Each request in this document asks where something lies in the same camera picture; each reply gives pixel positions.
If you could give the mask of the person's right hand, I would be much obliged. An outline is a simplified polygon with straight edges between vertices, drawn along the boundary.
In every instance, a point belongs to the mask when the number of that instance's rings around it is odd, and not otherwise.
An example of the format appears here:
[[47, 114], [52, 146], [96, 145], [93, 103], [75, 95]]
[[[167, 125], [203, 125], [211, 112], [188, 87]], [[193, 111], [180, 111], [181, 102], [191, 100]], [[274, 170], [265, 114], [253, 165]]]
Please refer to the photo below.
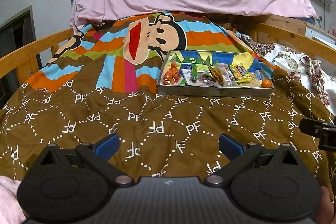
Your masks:
[[330, 200], [330, 193], [327, 187], [321, 187], [322, 198], [315, 215], [317, 224], [335, 224], [335, 205]]

